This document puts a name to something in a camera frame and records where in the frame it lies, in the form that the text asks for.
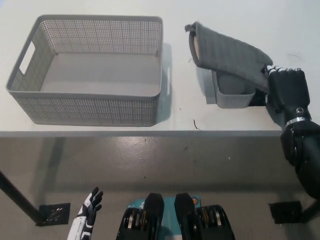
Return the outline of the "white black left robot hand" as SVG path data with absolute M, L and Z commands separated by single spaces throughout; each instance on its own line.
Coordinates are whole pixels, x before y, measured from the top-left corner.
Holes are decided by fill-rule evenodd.
M 67 240 L 90 240 L 96 221 L 97 212 L 102 208 L 103 192 L 96 187 L 82 203 L 71 224 Z

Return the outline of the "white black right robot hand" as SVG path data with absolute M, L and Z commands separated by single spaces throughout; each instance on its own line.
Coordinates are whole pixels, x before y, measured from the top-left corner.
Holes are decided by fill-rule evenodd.
M 285 126 L 312 119 L 308 84 L 301 68 L 266 65 L 261 72 L 267 75 L 268 100 L 283 115 Z

